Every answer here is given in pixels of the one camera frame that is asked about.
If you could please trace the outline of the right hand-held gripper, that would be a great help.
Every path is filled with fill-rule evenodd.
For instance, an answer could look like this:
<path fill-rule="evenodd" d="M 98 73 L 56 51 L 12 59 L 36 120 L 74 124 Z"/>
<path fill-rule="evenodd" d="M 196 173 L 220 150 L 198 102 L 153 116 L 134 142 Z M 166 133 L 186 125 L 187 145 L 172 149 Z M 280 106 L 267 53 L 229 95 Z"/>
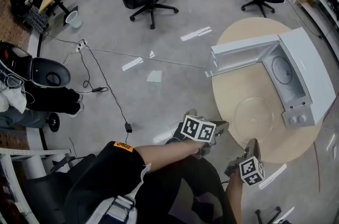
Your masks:
<path fill-rule="evenodd" d="M 243 157 L 237 157 L 231 161 L 224 171 L 228 177 L 235 173 L 237 168 L 240 171 L 240 178 L 248 186 L 253 186 L 264 181 L 264 168 L 261 164 L 261 150 L 256 138 L 252 138 L 246 145 Z"/>

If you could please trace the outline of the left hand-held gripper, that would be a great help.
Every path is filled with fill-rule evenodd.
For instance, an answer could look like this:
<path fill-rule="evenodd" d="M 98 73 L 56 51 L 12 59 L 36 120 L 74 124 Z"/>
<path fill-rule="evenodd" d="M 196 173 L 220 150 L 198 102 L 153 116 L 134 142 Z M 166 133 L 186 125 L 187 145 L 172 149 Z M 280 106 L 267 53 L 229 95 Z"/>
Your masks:
<path fill-rule="evenodd" d="M 228 131 L 228 128 L 227 121 L 208 121 L 204 117 L 186 115 L 173 134 L 173 142 L 193 140 L 203 143 L 194 155 L 195 158 L 201 159 L 210 152 L 212 146 L 216 145 L 216 136 Z"/>

